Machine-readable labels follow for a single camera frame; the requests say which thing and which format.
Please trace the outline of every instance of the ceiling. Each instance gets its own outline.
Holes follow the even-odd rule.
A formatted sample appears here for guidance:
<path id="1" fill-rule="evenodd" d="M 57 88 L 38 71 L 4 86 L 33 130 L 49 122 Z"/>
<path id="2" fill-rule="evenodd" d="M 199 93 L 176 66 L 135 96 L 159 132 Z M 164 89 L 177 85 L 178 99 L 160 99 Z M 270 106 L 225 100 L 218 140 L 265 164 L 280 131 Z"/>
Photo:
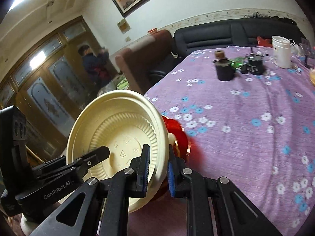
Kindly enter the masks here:
<path id="1" fill-rule="evenodd" d="M 25 0 L 10 10 L 0 24 L 0 67 L 11 67 L 13 61 L 18 60 L 18 51 L 24 50 L 26 46 L 29 49 L 36 43 L 29 47 L 35 36 L 53 25 L 59 27 L 58 22 L 70 15 L 77 15 L 86 1 Z"/>

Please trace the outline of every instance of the black hair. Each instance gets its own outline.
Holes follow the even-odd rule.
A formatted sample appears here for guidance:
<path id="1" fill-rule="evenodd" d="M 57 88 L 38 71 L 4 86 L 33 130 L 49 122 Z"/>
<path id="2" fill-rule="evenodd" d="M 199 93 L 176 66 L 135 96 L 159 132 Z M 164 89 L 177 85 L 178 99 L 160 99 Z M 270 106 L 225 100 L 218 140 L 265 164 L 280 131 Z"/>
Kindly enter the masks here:
<path id="1" fill-rule="evenodd" d="M 90 46 L 89 45 L 82 45 L 79 49 L 78 49 L 78 53 L 80 54 L 80 56 L 84 56 L 84 52 L 89 49 Z"/>

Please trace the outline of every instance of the black sofa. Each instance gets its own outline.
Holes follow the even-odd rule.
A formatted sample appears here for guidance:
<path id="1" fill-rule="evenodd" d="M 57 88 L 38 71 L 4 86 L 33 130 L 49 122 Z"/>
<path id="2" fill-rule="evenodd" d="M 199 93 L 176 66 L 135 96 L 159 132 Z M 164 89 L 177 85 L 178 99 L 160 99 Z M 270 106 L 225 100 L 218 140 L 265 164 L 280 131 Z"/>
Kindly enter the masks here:
<path id="1" fill-rule="evenodd" d="M 240 18 L 220 20 L 185 28 L 174 33 L 175 53 L 185 58 L 196 50 L 224 48 L 230 45 L 257 46 L 257 37 L 271 39 L 273 35 L 293 39 L 305 38 L 294 21 L 273 18 Z"/>

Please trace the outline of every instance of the table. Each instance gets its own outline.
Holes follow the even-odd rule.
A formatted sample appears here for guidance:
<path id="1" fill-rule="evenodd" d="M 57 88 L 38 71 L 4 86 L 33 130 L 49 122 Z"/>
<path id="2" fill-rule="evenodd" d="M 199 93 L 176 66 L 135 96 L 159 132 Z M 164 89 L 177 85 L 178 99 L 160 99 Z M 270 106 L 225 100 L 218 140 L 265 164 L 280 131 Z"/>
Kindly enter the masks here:
<path id="1" fill-rule="evenodd" d="M 145 95 L 193 142 L 188 166 L 229 177 L 283 235 L 295 235 L 315 204 L 315 87 L 308 69 L 282 69 L 270 54 L 261 76 L 217 79 L 214 51 L 188 56 Z M 230 59 L 248 47 L 223 48 Z M 186 235 L 185 203 L 169 195 L 130 214 L 129 235 Z"/>

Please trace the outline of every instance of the brown cap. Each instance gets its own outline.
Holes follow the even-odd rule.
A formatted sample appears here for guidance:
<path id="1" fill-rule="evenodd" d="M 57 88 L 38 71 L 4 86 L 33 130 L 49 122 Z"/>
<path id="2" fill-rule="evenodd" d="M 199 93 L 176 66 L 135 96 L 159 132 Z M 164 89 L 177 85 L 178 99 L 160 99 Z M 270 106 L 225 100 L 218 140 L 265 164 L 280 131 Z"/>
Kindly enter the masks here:
<path id="1" fill-rule="evenodd" d="M 225 59 L 224 51 L 215 51 L 215 58 L 216 59 Z"/>

